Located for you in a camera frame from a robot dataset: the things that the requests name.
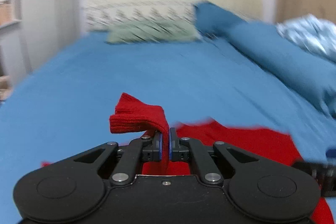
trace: patterned pillow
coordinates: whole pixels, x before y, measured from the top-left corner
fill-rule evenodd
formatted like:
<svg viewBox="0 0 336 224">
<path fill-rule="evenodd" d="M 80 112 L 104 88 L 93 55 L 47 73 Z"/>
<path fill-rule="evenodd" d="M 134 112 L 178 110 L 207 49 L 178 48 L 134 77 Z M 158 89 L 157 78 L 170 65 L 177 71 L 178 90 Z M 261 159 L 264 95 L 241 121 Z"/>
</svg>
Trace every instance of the patterned pillow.
<svg viewBox="0 0 336 224">
<path fill-rule="evenodd" d="M 107 42 L 191 42 L 198 41 L 201 35 L 195 26 L 186 20 L 141 20 L 113 24 Z"/>
<path fill-rule="evenodd" d="M 194 6 L 184 1 L 143 1 L 86 8 L 88 31 L 108 31 L 113 24 L 142 20 L 186 20 L 193 23 Z"/>
</svg>

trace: mattress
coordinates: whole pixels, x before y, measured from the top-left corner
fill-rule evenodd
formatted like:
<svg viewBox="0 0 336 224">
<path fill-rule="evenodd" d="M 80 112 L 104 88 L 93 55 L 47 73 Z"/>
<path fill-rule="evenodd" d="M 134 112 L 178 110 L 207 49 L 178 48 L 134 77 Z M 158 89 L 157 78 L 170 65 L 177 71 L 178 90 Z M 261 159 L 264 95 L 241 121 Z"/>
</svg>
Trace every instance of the mattress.
<svg viewBox="0 0 336 224">
<path fill-rule="evenodd" d="M 0 215 L 20 216 L 16 181 L 40 167 L 108 141 L 141 133 L 109 132 L 122 92 L 161 105 L 170 126 L 211 117 L 230 127 L 290 133 L 305 160 L 325 161 L 336 121 L 318 112 L 225 39 L 109 45 L 93 32 L 21 83 L 0 108 Z M 334 215 L 336 202 L 328 200 Z"/>
</svg>

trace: red cloth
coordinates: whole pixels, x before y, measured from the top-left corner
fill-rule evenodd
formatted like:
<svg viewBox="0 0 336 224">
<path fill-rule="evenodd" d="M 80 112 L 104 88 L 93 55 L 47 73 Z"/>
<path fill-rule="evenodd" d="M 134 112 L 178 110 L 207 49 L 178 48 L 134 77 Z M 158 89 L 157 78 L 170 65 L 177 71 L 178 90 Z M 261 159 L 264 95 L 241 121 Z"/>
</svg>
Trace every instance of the red cloth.
<svg viewBox="0 0 336 224">
<path fill-rule="evenodd" d="M 189 175 L 189 166 L 185 162 L 168 161 L 168 123 L 163 109 L 142 103 L 136 98 L 123 93 L 115 107 L 115 114 L 110 117 L 110 130 L 113 133 L 139 132 L 157 129 L 163 134 L 163 164 L 148 162 L 143 165 L 142 173 L 149 175 Z M 178 137 L 199 139 L 204 145 L 223 141 L 248 150 L 252 153 L 291 165 L 301 159 L 289 135 L 281 134 L 267 128 L 226 128 L 210 120 L 196 125 L 180 124 L 177 126 Z M 321 198 L 312 219 L 316 224 L 334 224 L 328 204 Z"/>
<path fill-rule="evenodd" d="M 122 93 L 115 114 L 110 116 L 111 133 L 146 131 L 145 135 L 154 136 L 157 130 L 162 133 L 162 160 L 151 162 L 150 168 L 164 174 L 169 162 L 169 126 L 163 108 L 144 104 L 133 96 Z"/>
<path fill-rule="evenodd" d="M 51 164 L 52 164 L 52 162 L 43 161 L 43 162 L 41 162 L 41 167 L 46 167 L 46 166 L 51 165 Z"/>
</svg>

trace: blue pillow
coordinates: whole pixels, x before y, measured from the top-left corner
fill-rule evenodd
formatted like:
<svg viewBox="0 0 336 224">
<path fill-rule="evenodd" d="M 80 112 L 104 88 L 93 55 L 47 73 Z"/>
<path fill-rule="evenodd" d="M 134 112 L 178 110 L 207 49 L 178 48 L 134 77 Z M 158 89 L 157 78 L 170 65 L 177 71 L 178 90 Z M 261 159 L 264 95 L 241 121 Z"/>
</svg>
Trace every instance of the blue pillow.
<svg viewBox="0 0 336 224">
<path fill-rule="evenodd" d="M 224 10 L 211 2 L 200 2 L 195 5 L 196 29 L 205 37 L 222 37 L 225 30 L 245 22 L 234 13 Z"/>
<path fill-rule="evenodd" d="M 239 24 L 226 32 L 229 42 L 265 68 L 317 110 L 336 118 L 336 66 L 282 38 L 273 25 Z"/>
</svg>

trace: light blue patterned blanket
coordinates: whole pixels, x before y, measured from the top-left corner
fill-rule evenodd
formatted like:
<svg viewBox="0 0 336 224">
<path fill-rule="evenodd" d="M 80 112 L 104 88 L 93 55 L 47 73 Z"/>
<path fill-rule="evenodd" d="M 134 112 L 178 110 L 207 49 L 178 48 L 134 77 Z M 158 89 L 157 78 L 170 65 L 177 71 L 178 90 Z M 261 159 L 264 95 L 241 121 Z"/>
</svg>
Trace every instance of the light blue patterned blanket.
<svg viewBox="0 0 336 224">
<path fill-rule="evenodd" d="M 336 63 L 336 26 L 309 14 L 277 24 L 278 33 L 305 51 Z"/>
</svg>

